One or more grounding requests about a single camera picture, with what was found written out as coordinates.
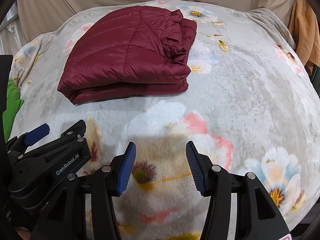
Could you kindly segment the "maroon quilted puffer jacket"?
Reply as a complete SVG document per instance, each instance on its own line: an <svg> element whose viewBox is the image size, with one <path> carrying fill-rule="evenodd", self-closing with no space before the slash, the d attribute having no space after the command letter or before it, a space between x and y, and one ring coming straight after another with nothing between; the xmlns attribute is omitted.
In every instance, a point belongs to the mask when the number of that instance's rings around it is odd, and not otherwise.
<svg viewBox="0 0 320 240"><path fill-rule="evenodd" d="M196 31L180 10L137 5L112 11L75 43L57 90L75 105L183 93Z"/></svg>

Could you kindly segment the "green garment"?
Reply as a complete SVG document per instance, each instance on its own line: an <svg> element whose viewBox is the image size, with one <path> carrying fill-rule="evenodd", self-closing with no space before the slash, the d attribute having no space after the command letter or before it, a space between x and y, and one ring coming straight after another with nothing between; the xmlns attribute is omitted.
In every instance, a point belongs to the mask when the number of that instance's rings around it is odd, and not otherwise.
<svg viewBox="0 0 320 240"><path fill-rule="evenodd" d="M20 99L20 91L16 84L12 80L9 80L7 88L7 109L3 113L3 129L6 142L9 140L15 116L23 103L24 100Z"/></svg>

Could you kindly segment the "floral fleece blanket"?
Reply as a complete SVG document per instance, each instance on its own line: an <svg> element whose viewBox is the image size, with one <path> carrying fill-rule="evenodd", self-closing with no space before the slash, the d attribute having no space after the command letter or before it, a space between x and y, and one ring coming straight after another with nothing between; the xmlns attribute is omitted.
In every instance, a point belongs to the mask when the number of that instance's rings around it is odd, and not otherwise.
<svg viewBox="0 0 320 240"><path fill-rule="evenodd" d="M197 23L186 92L73 105L57 90L71 49L115 10L92 8L14 56L10 77L24 103L12 135L47 123L45 144L84 120L92 160L80 175L134 142L133 173L113 200L123 239L199 239L209 199L196 190L185 156L189 141L231 173L255 173L293 229L319 198L319 96L288 29L267 9L178 0L150 5L178 9Z"/></svg>

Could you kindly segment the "orange hanging garment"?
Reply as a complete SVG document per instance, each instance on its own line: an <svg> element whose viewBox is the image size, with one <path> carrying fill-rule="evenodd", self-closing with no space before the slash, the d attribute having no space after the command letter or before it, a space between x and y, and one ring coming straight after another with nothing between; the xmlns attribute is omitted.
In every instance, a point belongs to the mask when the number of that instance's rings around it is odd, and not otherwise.
<svg viewBox="0 0 320 240"><path fill-rule="evenodd" d="M319 67L319 26L316 14L307 0L296 0L289 22L289 31L296 44L296 54L308 75Z"/></svg>

